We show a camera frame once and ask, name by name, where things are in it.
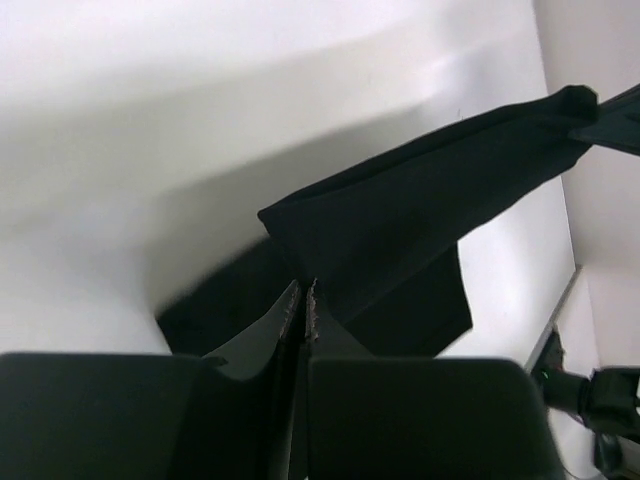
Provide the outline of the black skirt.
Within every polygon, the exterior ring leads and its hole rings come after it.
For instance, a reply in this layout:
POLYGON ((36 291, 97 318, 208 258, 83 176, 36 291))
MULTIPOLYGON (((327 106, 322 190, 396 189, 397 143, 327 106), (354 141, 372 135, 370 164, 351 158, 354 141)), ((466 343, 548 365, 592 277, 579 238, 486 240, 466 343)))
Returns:
POLYGON ((459 240, 587 151, 575 130, 596 93, 546 98, 452 124, 309 185, 259 211, 266 239, 158 315, 176 353, 204 355, 262 316, 297 281, 368 351, 435 356, 471 313, 459 240))

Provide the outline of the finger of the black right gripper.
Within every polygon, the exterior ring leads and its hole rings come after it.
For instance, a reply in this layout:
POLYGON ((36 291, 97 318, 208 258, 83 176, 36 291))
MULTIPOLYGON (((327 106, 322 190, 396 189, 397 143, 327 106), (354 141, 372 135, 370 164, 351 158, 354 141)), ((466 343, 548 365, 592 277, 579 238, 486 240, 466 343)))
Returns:
POLYGON ((639 85, 601 103, 597 120, 589 126, 572 130, 569 137, 586 144, 638 154, 639 85))

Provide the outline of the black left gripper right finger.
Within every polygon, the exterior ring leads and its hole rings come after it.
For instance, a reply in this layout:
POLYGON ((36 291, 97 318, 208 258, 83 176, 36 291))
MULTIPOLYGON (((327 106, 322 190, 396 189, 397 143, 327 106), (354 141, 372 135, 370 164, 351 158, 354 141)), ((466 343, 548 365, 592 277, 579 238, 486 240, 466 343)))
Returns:
POLYGON ((312 479, 561 479, 546 411, 506 359, 379 357, 307 294, 312 479))

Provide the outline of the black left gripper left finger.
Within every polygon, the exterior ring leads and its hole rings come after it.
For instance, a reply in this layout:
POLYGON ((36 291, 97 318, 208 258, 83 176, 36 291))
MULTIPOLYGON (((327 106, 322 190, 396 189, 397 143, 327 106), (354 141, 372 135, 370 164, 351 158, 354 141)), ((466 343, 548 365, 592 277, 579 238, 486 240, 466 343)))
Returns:
POLYGON ((5 479, 282 479, 301 290, 203 356, 8 353, 5 479))

